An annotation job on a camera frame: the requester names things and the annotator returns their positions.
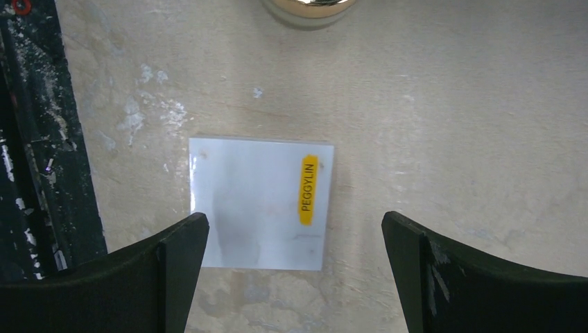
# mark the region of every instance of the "concrete floor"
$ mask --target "concrete floor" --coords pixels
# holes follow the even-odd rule
[[[110,251],[189,211],[188,138],[336,147],[321,273],[203,269],[187,332],[406,332],[380,222],[588,275],[588,1],[58,0]]]

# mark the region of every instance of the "gold rim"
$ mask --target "gold rim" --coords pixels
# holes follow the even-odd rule
[[[356,0],[271,0],[281,9],[300,17],[322,19],[348,9]]]

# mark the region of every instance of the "red circle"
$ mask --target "red circle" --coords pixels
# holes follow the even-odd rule
[[[17,15],[28,15],[31,12],[31,8],[33,7],[31,5],[31,1],[30,0],[21,0],[24,8],[20,8],[19,4],[18,4],[19,0],[12,0],[12,7],[15,9],[15,13]]]

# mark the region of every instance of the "white box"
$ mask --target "white box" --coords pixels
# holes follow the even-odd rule
[[[319,271],[334,147],[197,137],[190,208],[210,222],[203,267]]]

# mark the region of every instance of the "gold metallic object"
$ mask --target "gold metallic object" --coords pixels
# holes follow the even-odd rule
[[[279,19],[307,28],[326,26],[341,18],[356,0],[263,0]]]

